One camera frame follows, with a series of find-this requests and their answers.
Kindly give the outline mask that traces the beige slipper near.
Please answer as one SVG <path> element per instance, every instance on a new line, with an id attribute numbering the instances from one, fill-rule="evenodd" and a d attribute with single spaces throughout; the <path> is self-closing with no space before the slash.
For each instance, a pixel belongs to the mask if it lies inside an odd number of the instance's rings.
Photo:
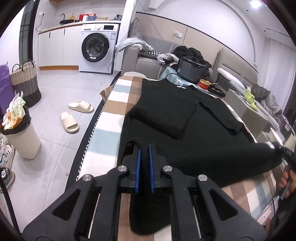
<path id="1" fill-rule="evenodd" d="M 74 119 L 73 115 L 65 111 L 60 115 L 62 126 L 64 130 L 68 133 L 76 133 L 79 131 L 79 125 Z"/>

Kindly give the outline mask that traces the black electric cooker pot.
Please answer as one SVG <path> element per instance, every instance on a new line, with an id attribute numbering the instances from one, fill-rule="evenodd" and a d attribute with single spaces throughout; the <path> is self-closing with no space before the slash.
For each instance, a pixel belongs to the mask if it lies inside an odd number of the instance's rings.
<path id="1" fill-rule="evenodd" d="M 200 79 L 207 78 L 206 70 L 205 65 L 183 57 L 178 62 L 177 75 L 190 83 L 197 84 Z"/>

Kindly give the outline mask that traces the white washing machine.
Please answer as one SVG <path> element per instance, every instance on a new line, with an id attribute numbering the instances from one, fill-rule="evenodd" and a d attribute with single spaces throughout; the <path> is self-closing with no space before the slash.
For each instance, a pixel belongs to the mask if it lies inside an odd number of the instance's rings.
<path id="1" fill-rule="evenodd" d="M 83 24 L 79 71 L 112 74 L 119 23 Z"/>

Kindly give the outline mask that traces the white kitchen cabinet counter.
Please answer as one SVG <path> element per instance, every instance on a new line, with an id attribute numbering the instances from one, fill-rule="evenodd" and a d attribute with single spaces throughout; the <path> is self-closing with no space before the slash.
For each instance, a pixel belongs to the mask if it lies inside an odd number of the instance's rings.
<path id="1" fill-rule="evenodd" d="M 102 31 L 120 21 L 89 21 L 65 24 L 38 33 L 38 65 L 41 70 L 77 70 L 82 55 L 82 37 L 87 31 Z"/>

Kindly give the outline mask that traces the checkered blanket table cover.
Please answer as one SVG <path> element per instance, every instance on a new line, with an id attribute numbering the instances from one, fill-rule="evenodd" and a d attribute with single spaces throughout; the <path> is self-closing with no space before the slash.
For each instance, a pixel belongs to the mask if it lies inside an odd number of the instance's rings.
<path id="1" fill-rule="evenodd" d="M 107 99 L 91 134 L 89 145 L 79 168 L 80 175 L 103 175 L 118 164 L 123 122 L 128 111 L 128 105 L 132 103 L 130 90 L 133 84 L 140 82 L 142 80 L 138 77 L 123 76 L 116 81 L 114 87 L 104 91 L 107 94 Z M 175 85 L 183 88 L 192 86 L 186 84 Z M 234 110 L 226 102 L 224 104 L 229 108 L 236 120 L 243 123 Z M 264 222 L 266 215 L 263 211 L 271 203 L 276 193 L 276 180 L 270 170 L 225 186 L 223 190 L 253 218 L 259 222 Z"/>

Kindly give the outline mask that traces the beige slipper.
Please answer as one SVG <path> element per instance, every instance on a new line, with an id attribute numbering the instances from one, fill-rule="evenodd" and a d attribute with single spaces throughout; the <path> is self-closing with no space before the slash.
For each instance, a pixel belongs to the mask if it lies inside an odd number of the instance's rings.
<path id="1" fill-rule="evenodd" d="M 86 101 L 75 101 L 68 104 L 69 109 L 81 112 L 81 113 L 91 113 L 94 107 Z"/>
<path id="2" fill-rule="evenodd" d="M 79 131 L 79 125 L 74 119 L 73 115 L 65 111 L 60 115 L 62 126 L 64 130 L 68 133 L 76 133 Z"/>

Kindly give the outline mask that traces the green plush toy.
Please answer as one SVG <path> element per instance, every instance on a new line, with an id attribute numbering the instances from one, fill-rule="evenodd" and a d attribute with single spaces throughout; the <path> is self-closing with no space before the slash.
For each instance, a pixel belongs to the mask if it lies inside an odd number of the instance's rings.
<path id="1" fill-rule="evenodd" d="M 258 106 L 255 103 L 255 96 L 251 93 L 251 88 L 249 86 L 245 90 L 244 99 L 248 102 L 248 104 L 254 111 L 259 110 Z"/>

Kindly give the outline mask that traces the white trash bin black bag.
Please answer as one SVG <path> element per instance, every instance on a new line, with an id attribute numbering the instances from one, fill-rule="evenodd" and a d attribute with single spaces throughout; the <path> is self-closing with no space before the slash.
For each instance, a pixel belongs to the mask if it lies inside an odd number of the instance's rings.
<path id="1" fill-rule="evenodd" d="M 1 133 L 24 159 L 33 160 L 41 147 L 23 92 L 15 95 L 1 119 Z"/>

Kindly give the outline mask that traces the red instant noodle bowl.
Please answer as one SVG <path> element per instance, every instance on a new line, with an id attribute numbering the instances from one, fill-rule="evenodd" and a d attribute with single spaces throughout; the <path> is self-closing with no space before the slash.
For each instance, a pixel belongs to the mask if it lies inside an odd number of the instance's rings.
<path id="1" fill-rule="evenodd" d="M 203 90 L 207 90 L 209 88 L 209 86 L 211 85 L 211 82 L 208 80 L 200 79 L 198 85 Z"/>

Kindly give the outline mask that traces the grey sofa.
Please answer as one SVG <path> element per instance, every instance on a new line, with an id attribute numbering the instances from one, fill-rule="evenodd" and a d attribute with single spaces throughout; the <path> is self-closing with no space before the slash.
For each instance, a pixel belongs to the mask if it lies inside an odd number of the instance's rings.
<path id="1" fill-rule="evenodd" d="M 158 16 L 137 13 L 135 15 L 141 22 L 141 39 L 151 45 L 155 51 L 168 53 L 183 43 L 186 27 Z M 173 35 L 175 31 L 183 34 L 182 38 Z M 148 78 L 157 79 L 158 74 L 164 71 L 156 59 L 142 55 L 138 47 L 125 48 L 121 66 L 121 74 L 134 71 L 144 74 Z"/>

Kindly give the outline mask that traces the woven laundry basket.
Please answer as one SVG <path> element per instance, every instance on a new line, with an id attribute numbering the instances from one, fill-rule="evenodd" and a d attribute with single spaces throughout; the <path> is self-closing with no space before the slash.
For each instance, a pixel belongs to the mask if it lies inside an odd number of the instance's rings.
<path id="1" fill-rule="evenodd" d="M 28 59 L 23 65 L 15 64 L 13 68 L 15 68 L 15 66 L 18 66 L 18 68 L 12 70 L 10 74 L 14 93 L 22 92 L 23 100 L 26 102 L 27 108 L 31 108 L 42 98 L 37 80 L 36 62 Z"/>

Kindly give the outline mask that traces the light grey garment on sofa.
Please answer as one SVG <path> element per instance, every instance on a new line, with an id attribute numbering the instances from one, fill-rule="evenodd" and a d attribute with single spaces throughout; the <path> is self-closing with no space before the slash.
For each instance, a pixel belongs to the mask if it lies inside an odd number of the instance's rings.
<path id="1" fill-rule="evenodd" d="M 115 51 L 121 52 L 129 46 L 138 47 L 140 50 L 148 52 L 154 51 L 154 48 L 151 45 L 149 45 L 146 41 L 138 37 L 128 37 L 122 40 L 120 43 L 116 44 Z"/>

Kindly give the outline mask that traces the wall power outlet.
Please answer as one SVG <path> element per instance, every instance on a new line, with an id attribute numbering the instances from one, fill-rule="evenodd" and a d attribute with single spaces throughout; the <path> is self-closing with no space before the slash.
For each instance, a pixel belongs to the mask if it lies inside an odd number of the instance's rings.
<path id="1" fill-rule="evenodd" d="M 180 33 L 180 32 L 178 32 L 178 31 L 175 31 L 175 32 L 173 33 L 173 35 L 174 35 L 175 37 L 177 37 L 177 38 L 182 38 L 182 36 L 183 36 L 183 34 Z"/>

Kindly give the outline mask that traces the white round stool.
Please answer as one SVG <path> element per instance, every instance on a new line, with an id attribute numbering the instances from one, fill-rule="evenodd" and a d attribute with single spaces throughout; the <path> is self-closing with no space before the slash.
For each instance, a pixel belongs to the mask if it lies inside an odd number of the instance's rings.
<path id="1" fill-rule="evenodd" d="M 140 78 L 146 78 L 146 76 L 144 74 L 138 73 L 138 72 L 134 72 L 134 71 L 126 72 L 123 75 L 124 76 L 135 76 L 135 77 L 140 77 Z"/>

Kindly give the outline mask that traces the black knit sweater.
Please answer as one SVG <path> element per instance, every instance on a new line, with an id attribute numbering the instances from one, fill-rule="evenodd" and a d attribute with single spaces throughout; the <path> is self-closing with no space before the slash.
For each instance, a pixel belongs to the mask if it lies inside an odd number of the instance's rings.
<path id="1" fill-rule="evenodd" d="M 266 173 L 281 163 L 278 151 L 256 143 L 218 98 L 193 86 L 144 79 L 130 90 L 121 131 L 118 163 L 140 148 L 139 190 L 130 200 L 130 227 L 150 235 L 170 224 L 165 192 L 152 193 L 149 144 L 183 174 L 207 175 L 220 187 Z"/>

